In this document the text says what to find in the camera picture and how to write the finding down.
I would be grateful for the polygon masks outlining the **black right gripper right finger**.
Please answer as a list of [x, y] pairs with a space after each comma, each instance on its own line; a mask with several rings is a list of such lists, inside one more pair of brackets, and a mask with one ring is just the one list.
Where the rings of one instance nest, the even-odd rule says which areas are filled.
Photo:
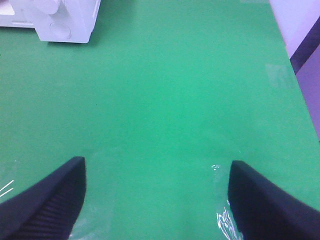
[[230, 166], [227, 197], [245, 240], [318, 240], [320, 212], [241, 160]]

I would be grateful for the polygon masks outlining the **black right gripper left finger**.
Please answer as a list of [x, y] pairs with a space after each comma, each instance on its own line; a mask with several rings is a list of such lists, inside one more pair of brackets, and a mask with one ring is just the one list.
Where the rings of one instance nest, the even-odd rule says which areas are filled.
[[0, 205], [2, 240], [67, 240], [86, 195], [86, 160], [75, 156]]

